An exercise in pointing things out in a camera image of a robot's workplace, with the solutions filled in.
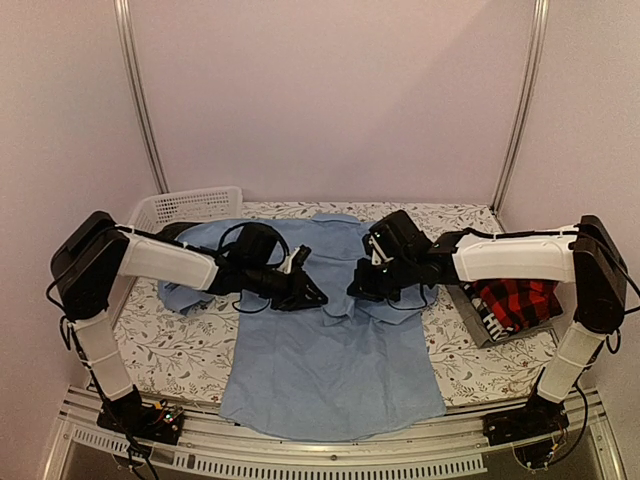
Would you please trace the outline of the white plastic basket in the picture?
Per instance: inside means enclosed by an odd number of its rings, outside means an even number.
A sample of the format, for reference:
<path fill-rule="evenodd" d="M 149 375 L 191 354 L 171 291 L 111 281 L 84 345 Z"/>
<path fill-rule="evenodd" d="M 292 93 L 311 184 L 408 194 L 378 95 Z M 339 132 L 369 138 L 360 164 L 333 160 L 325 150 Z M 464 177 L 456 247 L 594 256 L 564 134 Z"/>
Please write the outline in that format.
<path fill-rule="evenodd" d="M 243 192 L 236 186 L 160 194 L 140 201 L 127 226 L 156 233 L 176 222 L 206 223 L 242 216 Z"/>

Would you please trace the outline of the aluminium front rail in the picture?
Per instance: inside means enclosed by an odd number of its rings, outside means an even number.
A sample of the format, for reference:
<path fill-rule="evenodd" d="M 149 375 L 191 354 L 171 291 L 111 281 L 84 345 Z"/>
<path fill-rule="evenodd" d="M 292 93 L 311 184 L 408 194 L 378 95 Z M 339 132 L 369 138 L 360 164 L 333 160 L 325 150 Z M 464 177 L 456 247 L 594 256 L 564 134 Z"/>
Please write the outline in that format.
<path fill-rule="evenodd" d="M 68 389 L 54 422 L 44 479 L 632 479 L 595 389 L 565 402 L 569 429 L 561 462 L 534 470 L 517 453 L 535 437 L 490 445 L 483 418 L 520 401 L 454 407 L 447 416 L 391 434 L 346 443 L 297 443 L 223 420 L 214 407 L 191 404 L 176 445 L 153 444 L 151 463 L 128 463 L 121 434 L 98 427 L 96 393 Z"/>

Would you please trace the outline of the left aluminium post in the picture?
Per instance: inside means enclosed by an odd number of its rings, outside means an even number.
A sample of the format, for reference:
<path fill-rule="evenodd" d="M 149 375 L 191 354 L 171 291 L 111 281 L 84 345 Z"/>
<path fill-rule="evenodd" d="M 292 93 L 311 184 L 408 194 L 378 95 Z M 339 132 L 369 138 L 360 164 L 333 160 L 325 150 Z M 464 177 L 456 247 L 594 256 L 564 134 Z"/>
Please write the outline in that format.
<path fill-rule="evenodd" d="M 169 184 L 159 154 L 151 115 L 149 113 L 148 102 L 145 95 L 144 83 L 136 48 L 130 2 L 127 0 L 115 0 L 113 5 L 125 73 L 150 173 L 156 191 L 159 194 L 166 194 L 169 192 Z"/>

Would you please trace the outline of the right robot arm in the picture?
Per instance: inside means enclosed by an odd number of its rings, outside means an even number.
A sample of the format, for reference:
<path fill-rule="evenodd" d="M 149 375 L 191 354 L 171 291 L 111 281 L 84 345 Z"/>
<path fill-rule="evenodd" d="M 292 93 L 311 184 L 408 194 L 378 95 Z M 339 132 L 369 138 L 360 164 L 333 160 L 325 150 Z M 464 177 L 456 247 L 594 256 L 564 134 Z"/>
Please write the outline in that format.
<path fill-rule="evenodd" d="M 517 415 L 517 427 L 527 436 L 539 435 L 554 422 L 554 404 L 565 400 L 627 314 L 628 270 L 594 215 L 556 230 L 489 234 L 466 228 L 431 241 L 399 210 L 374 223 L 363 245 L 365 255 L 347 292 L 372 302 L 397 301 L 404 289 L 415 285 L 498 279 L 575 285 L 573 323 L 537 381 L 535 400 Z"/>

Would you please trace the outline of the grey folded shirt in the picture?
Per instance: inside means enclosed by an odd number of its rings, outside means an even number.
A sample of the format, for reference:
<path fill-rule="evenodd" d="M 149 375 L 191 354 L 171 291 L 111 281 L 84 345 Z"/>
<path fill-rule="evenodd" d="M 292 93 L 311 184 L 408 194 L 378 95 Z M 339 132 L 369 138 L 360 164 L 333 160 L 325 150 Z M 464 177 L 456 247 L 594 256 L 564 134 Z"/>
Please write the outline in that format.
<path fill-rule="evenodd" d="M 489 348 L 511 340 L 549 329 L 549 321 L 516 332 L 512 327 L 504 327 L 486 302 L 479 297 L 468 284 L 446 287 L 454 307 L 460 314 L 463 324 L 478 348 Z"/>

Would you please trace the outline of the right aluminium post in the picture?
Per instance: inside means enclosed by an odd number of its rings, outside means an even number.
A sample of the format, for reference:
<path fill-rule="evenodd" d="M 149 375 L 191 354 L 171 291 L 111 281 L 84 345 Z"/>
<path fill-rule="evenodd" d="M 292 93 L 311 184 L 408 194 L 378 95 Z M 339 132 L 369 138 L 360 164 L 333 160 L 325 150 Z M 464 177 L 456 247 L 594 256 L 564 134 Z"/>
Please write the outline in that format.
<path fill-rule="evenodd" d="M 544 51 L 549 16 L 548 0 L 536 0 L 533 6 L 529 43 L 524 63 L 524 76 L 516 105 L 515 117 L 507 143 L 505 158 L 491 202 L 491 210 L 499 216 L 506 202 L 511 179 L 526 130 L 527 120 L 533 102 L 541 58 Z"/>

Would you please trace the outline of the red black plaid shirt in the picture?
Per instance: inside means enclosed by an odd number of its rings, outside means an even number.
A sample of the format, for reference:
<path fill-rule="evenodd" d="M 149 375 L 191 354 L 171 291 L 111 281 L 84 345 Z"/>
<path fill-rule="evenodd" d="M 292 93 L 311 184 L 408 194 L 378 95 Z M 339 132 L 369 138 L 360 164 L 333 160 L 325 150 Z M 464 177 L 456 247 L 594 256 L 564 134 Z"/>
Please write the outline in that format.
<path fill-rule="evenodd" d="M 471 284 L 501 326 L 515 333 L 537 327 L 563 313 L 556 296 L 557 282 L 493 279 Z"/>

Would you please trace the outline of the dark shirt in basket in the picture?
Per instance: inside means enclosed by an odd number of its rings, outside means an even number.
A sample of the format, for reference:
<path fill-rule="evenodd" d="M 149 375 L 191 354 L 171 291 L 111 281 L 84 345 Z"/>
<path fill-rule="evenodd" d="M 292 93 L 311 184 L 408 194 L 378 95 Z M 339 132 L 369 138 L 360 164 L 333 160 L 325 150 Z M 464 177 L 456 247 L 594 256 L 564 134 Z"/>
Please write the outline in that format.
<path fill-rule="evenodd" d="M 163 227 L 156 236 L 160 240 L 175 240 L 182 232 L 192 228 L 193 223 L 189 222 L 176 222 Z"/>

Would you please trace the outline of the black shirt white letters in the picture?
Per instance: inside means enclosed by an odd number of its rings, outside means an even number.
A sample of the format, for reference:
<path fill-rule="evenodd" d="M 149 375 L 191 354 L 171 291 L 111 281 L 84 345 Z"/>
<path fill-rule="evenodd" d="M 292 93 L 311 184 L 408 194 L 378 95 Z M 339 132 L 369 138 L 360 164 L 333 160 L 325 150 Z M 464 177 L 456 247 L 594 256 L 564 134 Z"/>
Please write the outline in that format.
<path fill-rule="evenodd" d="M 469 300 L 464 324 L 479 348 L 501 343 L 516 334 L 513 327 L 503 326 L 486 303 L 478 297 Z"/>

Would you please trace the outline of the aluminium post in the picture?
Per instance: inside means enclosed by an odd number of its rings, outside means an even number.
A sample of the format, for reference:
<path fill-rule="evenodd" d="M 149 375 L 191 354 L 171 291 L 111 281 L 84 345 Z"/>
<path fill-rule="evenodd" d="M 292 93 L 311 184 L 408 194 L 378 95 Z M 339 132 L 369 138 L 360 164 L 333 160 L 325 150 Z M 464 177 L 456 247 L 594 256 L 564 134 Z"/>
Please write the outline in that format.
<path fill-rule="evenodd" d="M 524 76 L 516 105 L 515 117 L 507 143 L 505 158 L 491 202 L 491 210 L 499 216 L 506 202 L 511 179 L 526 130 L 527 120 L 533 102 L 541 58 L 544 51 L 549 16 L 548 0 L 536 0 L 533 6 L 529 43 L 524 63 Z"/>
<path fill-rule="evenodd" d="M 144 83 L 136 48 L 130 2 L 127 0 L 115 0 L 113 5 L 125 73 L 150 173 L 156 191 L 159 194 L 166 194 L 169 192 L 169 184 L 159 154 L 151 115 L 149 113 L 148 102 L 145 95 Z"/>

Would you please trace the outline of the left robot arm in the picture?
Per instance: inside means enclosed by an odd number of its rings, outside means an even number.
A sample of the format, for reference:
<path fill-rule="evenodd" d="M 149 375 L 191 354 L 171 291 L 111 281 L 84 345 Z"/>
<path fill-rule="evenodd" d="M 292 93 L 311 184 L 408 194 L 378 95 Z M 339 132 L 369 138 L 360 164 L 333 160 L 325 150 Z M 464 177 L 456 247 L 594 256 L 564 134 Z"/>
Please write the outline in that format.
<path fill-rule="evenodd" d="M 251 292 L 269 308 L 292 312 L 321 307 L 327 296 L 304 270 L 311 250 L 289 248 L 273 227 L 241 222 L 216 248 L 194 246 L 117 224 L 96 211 L 55 252 L 45 296 L 61 312 L 67 349 L 88 370 L 111 419 L 128 434 L 148 426 L 148 412 L 125 367 L 108 314 L 120 277 L 143 277 L 224 296 Z"/>

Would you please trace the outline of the light blue long sleeve shirt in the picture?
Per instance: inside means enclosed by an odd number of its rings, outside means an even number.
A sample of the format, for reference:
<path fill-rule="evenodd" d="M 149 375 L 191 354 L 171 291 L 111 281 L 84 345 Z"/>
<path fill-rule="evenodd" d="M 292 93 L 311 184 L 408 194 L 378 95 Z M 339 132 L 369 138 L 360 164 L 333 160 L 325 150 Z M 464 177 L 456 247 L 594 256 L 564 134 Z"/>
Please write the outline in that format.
<path fill-rule="evenodd" d="M 269 309 L 245 293 L 220 413 L 297 441 L 350 441 L 444 415 L 422 312 L 433 290 L 406 289 L 393 304 L 347 293 L 368 224 L 344 214 L 275 219 L 291 246 L 308 246 L 305 270 L 326 305 Z"/>

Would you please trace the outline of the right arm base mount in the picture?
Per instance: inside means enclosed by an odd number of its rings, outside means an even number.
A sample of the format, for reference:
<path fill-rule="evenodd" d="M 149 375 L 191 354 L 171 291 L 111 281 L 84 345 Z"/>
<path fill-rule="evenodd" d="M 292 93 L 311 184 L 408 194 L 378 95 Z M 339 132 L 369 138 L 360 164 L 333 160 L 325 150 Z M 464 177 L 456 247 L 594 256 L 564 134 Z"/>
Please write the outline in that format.
<path fill-rule="evenodd" d="M 511 445 L 516 461 L 529 470 L 550 466 L 566 440 L 569 427 L 564 404 L 537 395 L 522 407 L 489 413 L 482 422 L 489 445 Z"/>

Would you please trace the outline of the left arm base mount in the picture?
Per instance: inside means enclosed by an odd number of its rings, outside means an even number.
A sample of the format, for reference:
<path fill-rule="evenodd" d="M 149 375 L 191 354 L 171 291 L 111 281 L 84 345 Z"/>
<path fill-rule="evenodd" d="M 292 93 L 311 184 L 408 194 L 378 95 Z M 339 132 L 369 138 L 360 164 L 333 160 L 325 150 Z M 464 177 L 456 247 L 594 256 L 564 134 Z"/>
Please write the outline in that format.
<path fill-rule="evenodd" d="M 184 410 L 165 399 L 144 402 L 139 390 L 118 400 L 102 400 L 97 425 L 103 429 L 129 435 L 135 439 L 177 445 L 184 425 Z"/>

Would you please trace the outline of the floral table mat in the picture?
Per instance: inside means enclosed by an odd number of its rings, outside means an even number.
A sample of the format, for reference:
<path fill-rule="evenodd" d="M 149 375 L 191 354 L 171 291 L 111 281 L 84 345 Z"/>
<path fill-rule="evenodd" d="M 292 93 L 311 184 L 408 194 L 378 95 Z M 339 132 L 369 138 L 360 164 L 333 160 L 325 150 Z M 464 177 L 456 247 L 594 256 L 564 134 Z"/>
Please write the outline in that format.
<path fill-rule="evenodd" d="M 486 232 L 502 226 L 485 205 L 348 202 L 246 202 L 245 218 L 310 218 L 318 213 L 377 220 L 406 210 L 425 233 L 472 227 Z M 164 308 L 154 281 L 136 281 L 115 323 L 115 337 L 138 389 L 195 405 L 218 403 L 231 373 L 238 314 L 231 298 L 183 316 Z M 528 396 L 558 344 L 553 328 L 541 328 L 507 342 L 479 348 L 445 289 L 422 316 L 431 364 L 450 407 L 488 404 Z"/>

